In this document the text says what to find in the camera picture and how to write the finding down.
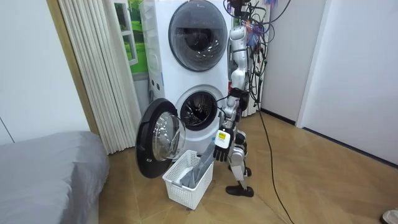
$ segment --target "open washing machine door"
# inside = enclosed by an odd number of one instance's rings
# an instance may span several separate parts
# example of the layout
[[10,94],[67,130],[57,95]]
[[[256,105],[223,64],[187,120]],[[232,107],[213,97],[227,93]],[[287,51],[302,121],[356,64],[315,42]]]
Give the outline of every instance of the open washing machine door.
[[185,125],[178,118],[177,109],[164,98],[153,101],[138,128],[136,162],[147,178],[162,175],[173,159],[180,157],[185,143]]

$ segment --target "plastic basket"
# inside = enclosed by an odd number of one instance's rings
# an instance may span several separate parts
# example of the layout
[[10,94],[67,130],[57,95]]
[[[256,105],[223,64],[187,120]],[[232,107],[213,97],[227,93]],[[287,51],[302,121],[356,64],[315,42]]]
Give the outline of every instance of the plastic basket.
[[197,152],[187,150],[163,175],[169,199],[191,209],[196,209],[213,179],[214,162],[210,164],[209,168],[207,168],[205,175],[203,175],[194,189],[186,186],[180,187],[175,183],[175,181],[180,179],[189,167],[195,167],[199,163],[199,160],[200,157],[197,157]]

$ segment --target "gray bedsheet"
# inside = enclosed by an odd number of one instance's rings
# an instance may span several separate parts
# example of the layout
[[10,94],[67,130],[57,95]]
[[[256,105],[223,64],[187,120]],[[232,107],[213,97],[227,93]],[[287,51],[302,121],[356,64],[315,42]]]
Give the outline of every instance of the gray bedsheet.
[[0,146],[0,223],[86,223],[108,176],[100,138],[58,133]]

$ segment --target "robot leg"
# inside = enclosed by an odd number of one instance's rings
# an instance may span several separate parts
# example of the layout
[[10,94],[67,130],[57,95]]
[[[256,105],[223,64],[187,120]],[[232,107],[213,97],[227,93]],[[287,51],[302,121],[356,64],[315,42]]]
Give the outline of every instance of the robot leg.
[[235,137],[235,147],[239,147],[243,149],[244,151],[244,166],[245,166],[245,171],[244,171],[244,176],[245,177],[250,177],[251,176],[251,169],[246,167],[246,156],[248,154],[248,144],[246,142],[246,133],[243,131],[237,130],[236,131],[236,137]]
[[244,179],[244,173],[246,170],[244,162],[244,150],[240,147],[234,147],[233,150],[229,152],[228,158],[232,173],[234,174],[239,185],[227,186],[225,191],[230,195],[253,197],[254,191],[251,187],[247,186]]

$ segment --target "white curtain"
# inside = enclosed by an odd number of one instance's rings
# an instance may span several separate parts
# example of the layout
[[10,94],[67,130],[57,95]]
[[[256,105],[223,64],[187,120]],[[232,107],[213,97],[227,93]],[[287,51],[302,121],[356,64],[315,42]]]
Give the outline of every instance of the white curtain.
[[141,112],[113,3],[58,1],[106,152],[134,146]]
[[[251,0],[251,4],[252,4],[253,6],[256,5],[257,2],[258,2],[258,0]],[[264,4],[264,1],[260,1],[260,2],[258,3],[257,6],[258,6],[258,7],[264,7],[264,8],[266,9],[267,12],[265,13],[263,10],[259,10],[259,9],[255,9],[254,12],[255,12],[255,13],[258,13],[258,14],[260,15],[261,18],[265,15],[264,22],[268,22],[269,19],[270,19],[270,13],[271,13],[271,7],[270,7],[270,5],[265,5],[265,4]],[[265,36],[265,40],[266,40],[266,42],[268,42],[268,35],[267,35],[267,34],[266,34],[266,36]],[[257,84],[259,83],[259,77],[255,76],[254,78],[255,78],[256,80],[253,80],[253,85],[256,86],[256,81],[257,81]],[[264,86],[264,83],[262,83],[261,85],[262,85],[262,86],[261,86],[261,93],[260,93],[260,101],[261,101],[261,96],[262,96],[262,87]],[[255,93],[257,93],[257,87],[254,87],[254,88],[253,88],[253,91],[254,91]],[[258,110],[258,107],[257,107],[257,105],[254,104],[254,99],[252,99],[251,97],[249,97],[248,108],[247,108],[245,111],[243,111],[242,116],[244,116],[244,117],[245,117],[245,116],[249,116],[249,115],[251,115],[251,114],[254,114],[257,110]]]

